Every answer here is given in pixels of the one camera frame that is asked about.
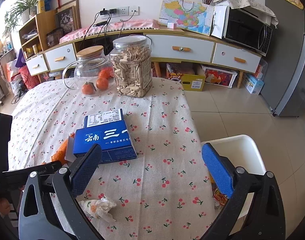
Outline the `red snack bag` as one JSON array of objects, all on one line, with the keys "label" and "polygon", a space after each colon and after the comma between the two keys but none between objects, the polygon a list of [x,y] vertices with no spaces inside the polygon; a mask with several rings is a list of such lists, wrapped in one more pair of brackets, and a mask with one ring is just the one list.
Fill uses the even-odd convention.
[{"label": "red snack bag", "polygon": [[222,194],[218,188],[213,191],[214,206],[216,209],[224,207],[228,201],[228,197]]}]

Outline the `orange peel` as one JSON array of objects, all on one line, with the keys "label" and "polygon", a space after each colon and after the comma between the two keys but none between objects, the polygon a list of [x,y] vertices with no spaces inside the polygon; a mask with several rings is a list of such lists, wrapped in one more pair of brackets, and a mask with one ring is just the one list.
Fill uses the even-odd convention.
[{"label": "orange peel", "polygon": [[65,165],[67,163],[67,160],[65,159],[66,150],[68,146],[68,142],[70,138],[74,138],[75,133],[71,133],[69,137],[64,140],[64,142],[59,146],[56,153],[51,156],[51,161],[60,161],[62,165]]}]

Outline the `orange tangerine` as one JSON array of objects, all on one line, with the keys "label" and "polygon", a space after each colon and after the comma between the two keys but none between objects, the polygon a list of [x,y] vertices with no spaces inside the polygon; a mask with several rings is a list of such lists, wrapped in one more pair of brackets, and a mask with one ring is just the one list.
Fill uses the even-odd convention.
[{"label": "orange tangerine", "polygon": [[99,78],[105,78],[105,79],[110,79],[114,77],[114,71],[112,67],[105,67],[102,68],[101,71],[98,74]]},{"label": "orange tangerine", "polygon": [[93,95],[96,92],[96,88],[92,82],[86,82],[82,85],[82,93],[84,95]]},{"label": "orange tangerine", "polygon": [[99,90],[107,90],[109,87],[109,81],[108,79],[104,78],[104,77],[99,77],[96,81],[96,87]]}]

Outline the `orange tangerine front left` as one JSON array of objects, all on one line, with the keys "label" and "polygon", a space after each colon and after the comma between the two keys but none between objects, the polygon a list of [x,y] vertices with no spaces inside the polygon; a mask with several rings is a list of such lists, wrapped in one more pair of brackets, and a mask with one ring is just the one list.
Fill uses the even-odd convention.
[{"label": "orange tangerine front left", "polygon": [[82,85],[82,93],[84,95],[93,95],[96,92],[96,88],[92,82],[86,82]]}]

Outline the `white plastic trash bin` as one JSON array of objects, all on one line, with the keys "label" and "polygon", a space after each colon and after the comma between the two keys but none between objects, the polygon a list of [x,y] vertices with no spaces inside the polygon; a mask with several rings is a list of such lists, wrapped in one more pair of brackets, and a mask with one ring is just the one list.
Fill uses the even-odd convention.
[{"label": "white plastic trash bin", "polygon": [[[242,134],[233,137],[204,141],[201,144],[203,145],[207,142],[211,143],[211,145],[213,146],[213,148],[215,148],[219,155],[227,157],[235,167],[241,166],[245,170],[247,170],[247,172],[253,174],[265,174],[266,168],[263,159],[261,158],[260,152],[257,148],[257,145],[255,144],[254,140],[248,135]],[[209,176],[213,192],[217,188],[217,185],[214,182],[211,174]],[[249,193],[247,195],[242,211],[230,234],[241,230],[246,215],[248,214],[253,195],[254,193]],[[222,208],[215,208],[215,214],[218,215]]]}]

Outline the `crumpled white tissue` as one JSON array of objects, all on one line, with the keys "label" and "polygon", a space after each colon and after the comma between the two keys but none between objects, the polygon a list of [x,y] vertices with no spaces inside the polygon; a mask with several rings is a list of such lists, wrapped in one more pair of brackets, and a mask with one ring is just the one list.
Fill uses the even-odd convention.
[{"label": "crumpled white tissue", "polygon": [[110,210],[117,206],[116,202],[109,198],[88,199],[78,202],[86,217],[89,219],[103,219],[106,222],[115,222]]}]

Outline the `floral cloth on microwave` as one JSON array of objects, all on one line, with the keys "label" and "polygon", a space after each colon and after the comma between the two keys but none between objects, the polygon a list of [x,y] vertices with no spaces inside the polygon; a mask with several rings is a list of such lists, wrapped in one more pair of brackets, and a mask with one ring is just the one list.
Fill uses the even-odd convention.
[{"label": "floral cloth on microwave", "polygon": [[[213,0],[214,3],[220,3],[223,0]],[[268,16],[271,17],[271,23],[275,26],[275,28],[278,25],[278,19],[275,15],[275,13],[265,5],[257,2],[256,0],[226,0],[229,4],[229,6],[232,9],[242,9],[246,7],[251,7],[257,11],[260,11]]]}]

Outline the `green potted plant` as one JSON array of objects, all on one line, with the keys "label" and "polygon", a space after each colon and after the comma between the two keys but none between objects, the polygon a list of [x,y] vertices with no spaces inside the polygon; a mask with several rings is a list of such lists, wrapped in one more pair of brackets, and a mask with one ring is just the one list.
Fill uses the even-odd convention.
[{"label": "green potted plant", "polygon": [[19,17],[23,12],[28,10],[28,15],[31,15],[31,10],[36,6],[38,0],[17,0],[9,11],[6,11],[5,20],[5,31],[12,31],[18,25]]}]

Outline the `orange tangerine front right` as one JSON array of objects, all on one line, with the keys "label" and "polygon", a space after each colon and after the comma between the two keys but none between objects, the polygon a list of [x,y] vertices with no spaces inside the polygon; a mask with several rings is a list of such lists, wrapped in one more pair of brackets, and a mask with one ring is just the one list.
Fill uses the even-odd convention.
[{"label": "orange tangerine front right", "polygon": [[109,81],[108,79],[104,78],[104,77],[99,77],[96,81],[96,87],[99,90],[107,90],[109,87]]}]

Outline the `black microwave oven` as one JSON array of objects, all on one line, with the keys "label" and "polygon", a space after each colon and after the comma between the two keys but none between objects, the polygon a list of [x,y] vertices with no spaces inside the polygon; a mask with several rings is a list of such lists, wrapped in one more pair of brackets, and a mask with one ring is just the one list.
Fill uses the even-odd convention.
[{"label": "black microwave oven", "polygon": [[253,49],[265,56],[270,45],[272,28],[243,9],[216,5],[211,35]]}]

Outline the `glass jar with wooden lid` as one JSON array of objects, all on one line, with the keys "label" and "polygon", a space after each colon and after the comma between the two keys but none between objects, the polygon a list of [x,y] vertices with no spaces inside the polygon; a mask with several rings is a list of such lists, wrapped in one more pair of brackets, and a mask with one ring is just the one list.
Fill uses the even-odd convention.
[{"label": "glass jar with wooden lid", "polygon": [[70,63],[63,70],[62,80],[65,87],[83,94],[82,85],[86,82],[92,82],[96,88],[95,94],[83,95],[99,95],[102,90],[96,87],[98,74],[102,68],[112,67],[110,59],[104,54],[104,47],[99,45],[82,49],[76,54],[76,58],[76,61]]}]

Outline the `colourful map board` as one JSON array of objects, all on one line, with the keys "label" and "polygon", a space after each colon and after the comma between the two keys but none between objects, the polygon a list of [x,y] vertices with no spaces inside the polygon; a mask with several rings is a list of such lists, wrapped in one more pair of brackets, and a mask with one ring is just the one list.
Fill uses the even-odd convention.
[{"label": "colourful map board", "polygon": [[176,23],[177,27],[195,33],[210,35],[214,7],[189,0],[162,0],[158,22]]}]

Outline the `orange tangerine back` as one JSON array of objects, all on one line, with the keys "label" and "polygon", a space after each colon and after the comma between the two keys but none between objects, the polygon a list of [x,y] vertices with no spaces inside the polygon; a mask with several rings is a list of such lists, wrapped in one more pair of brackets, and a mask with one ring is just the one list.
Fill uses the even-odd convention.
[{"label": "orange tangerine back", "polygon": [[105,67],[102,68],[101,71],[98,74],[99,78],[105,78],[105,79],[110,79],[114,77],[114,71],[112,67]]}]

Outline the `yellow cardboard box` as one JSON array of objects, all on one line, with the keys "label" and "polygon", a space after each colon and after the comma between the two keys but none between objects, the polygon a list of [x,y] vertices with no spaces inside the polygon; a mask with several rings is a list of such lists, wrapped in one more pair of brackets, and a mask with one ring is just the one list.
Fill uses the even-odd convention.
[{"label": "yellow cardboard box", "polygon": [[205,83],[205,73],[201,64],[182,62],[167,63],[167,79],[181,83],[184,90],[197,91],[203,90]]}]

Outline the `clear jar of biscuits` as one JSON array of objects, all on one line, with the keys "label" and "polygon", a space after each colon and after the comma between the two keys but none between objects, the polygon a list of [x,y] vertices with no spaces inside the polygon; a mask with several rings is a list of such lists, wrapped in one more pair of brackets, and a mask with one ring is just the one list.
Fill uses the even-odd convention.
[{"label": "clear jar of biscuits", "polygon": [[117,91],[121,95],[142,98],[152,86],[151,49],[143,35],[125,36],[113,41],[109,57]]}]

